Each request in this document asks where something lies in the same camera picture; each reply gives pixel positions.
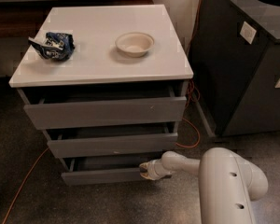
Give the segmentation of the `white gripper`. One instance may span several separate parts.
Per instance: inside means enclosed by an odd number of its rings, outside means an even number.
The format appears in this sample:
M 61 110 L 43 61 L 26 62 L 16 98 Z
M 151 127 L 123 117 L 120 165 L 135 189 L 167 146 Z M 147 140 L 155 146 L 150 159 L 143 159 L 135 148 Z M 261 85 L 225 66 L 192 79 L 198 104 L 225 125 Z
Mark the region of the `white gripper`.
M 146 180 L 160 180 L 166 176 L 172 174 L 171 171 L 165 169 L 160 160 L 153 160 L 149 162 L 143 162 L 139 165 L 142 176 Z

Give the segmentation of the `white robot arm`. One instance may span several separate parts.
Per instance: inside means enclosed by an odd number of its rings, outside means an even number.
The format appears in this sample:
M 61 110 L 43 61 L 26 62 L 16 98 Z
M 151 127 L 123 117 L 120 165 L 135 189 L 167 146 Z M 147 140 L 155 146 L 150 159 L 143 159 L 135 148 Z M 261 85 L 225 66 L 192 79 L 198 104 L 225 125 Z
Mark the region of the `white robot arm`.
M 167 151 L 139 165 L 140 175 L 160 180 L 177 171 L 198 177 L 202 224 L 257 224 L 251 203 L 268 191 L 266 174 L 233 151 L 215 147 L 199 160 Z

